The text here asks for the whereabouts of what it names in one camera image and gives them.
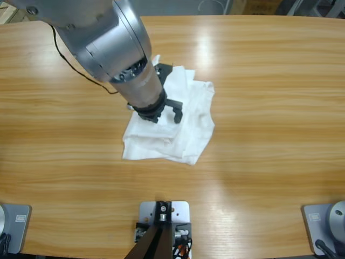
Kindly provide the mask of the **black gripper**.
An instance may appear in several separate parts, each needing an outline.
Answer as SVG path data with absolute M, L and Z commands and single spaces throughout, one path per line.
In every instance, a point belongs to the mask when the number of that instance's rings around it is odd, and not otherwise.
M 166 106 L 172 107 L 172 110 L 175 114 L 174 123 L 179 124 L 183 116 L 183 103 L 180 101 L 168 99 L 168 96 L 165 92 L 161 92 L 158 100 L 146 107 L 138 108 L 130 103 L 127 103 L 127 105 L 131 106 L 139 114 L 141 119 L 153 122 L 155 124 L 158 123 L 161 113 Z

